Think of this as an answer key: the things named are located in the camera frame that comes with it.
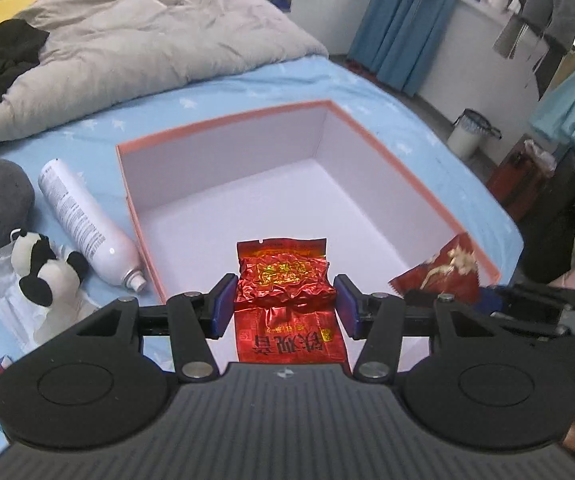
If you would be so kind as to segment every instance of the pink box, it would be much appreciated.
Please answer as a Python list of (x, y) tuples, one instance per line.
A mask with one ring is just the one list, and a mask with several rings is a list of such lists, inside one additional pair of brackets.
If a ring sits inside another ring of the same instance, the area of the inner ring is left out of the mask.
[[(142, 256), (162, 301), (206, 292), (225, 273), (238, 272), (238, 241), (278, 237), (327, 238), (330, 281), (347, 274), (364, 292), (391, 292), (391, 278), (465, 231), (331, 101), (189, 124), (119, 144), (117, 153)], [(498, 282), (499, 269), (475, 250), (481, 284)], [(228, 332), (233, 341), (231, 326)], [(346, 341), (352, 363), (357, 342)]]

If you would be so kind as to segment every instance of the blue bedsheet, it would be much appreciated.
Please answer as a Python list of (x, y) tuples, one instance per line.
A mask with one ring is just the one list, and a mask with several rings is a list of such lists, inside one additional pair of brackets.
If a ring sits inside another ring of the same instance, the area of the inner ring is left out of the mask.
[[(0, 157), (23, 167), (35, 184), (37, 205), (32, 228), (60, 244), (71, 244), (40, 193), (36, 179), (52, 158), (63, 159), (79, 173), (101, 206), (134, 237), (115, 146), (153, 132), (217, 116), (272, 105), (332, 99), (372, 131), (395, 153), (464, 225), (501, 269), (506, 283), (523, 242), (514, 222), (483, 184), (443, 145), (413, 112), (372, 83), (323, 57), (265, 66), (238, 76), (214, 79), (141, 98), (55, 128), (39, 136), (0, 147)], [(96, 276), (84, 285), (99, 304), (125, 291)], [(150, 290), (140, 303), (155, 304)], [(169, 353), (160, 338), (146, 341), (146, 354), (158, 360)], [(14, 339), (0, 323), (0, 356), (20, 357)], [(0, 449), (5, 441), (0, 436)]]

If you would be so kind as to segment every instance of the white trash bin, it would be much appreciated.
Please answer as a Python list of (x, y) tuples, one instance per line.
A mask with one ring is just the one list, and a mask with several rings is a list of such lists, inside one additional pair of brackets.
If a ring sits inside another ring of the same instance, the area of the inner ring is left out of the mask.
[(461, 160), (468, 160), (486, 137), (501, 139), (501, 132), (480, 113), (466, 108), (454, 123), (454, 130), (447, 140), (447, 146)]

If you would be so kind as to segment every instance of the red tea packet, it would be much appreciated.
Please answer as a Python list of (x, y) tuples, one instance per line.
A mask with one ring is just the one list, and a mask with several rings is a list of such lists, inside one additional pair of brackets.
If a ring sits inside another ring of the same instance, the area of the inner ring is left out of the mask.
[(479, 299), (479, 269), (472, 239), (456, 235), (434, 257), (390, 281), (399, 294), (417, 289), (454, 294), (457, 301), (474, 304)]
[(347, 365), (327, 279), (326, 240), (273, 238), (237, 245), (234, 300), (239, 361)]

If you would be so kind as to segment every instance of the white spray can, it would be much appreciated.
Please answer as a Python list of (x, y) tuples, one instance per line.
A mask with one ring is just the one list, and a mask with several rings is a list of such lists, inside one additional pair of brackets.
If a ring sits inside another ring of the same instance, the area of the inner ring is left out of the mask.
[(58, 158), (39, 175), (39, 189), (101, 280), (141, 292), (146, 279), (134, 242), (103, 212), (79, 178)]

